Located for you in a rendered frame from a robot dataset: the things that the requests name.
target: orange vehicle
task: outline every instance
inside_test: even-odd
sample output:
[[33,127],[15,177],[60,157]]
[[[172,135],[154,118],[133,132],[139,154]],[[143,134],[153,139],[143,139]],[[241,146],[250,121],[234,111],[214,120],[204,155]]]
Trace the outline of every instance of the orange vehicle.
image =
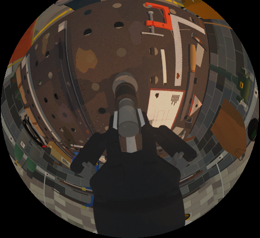
[[202,19],[224,20],[213,8],[202,0],[181,0],[184,7]]

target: gray cylinder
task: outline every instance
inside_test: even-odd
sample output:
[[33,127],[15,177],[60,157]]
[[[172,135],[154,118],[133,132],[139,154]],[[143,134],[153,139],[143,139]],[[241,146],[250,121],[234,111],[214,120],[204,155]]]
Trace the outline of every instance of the gray cylinder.
[[124,98],[119,102],[118,132],[123,137],[133,137],[139,133],[139,124],[134,102]]

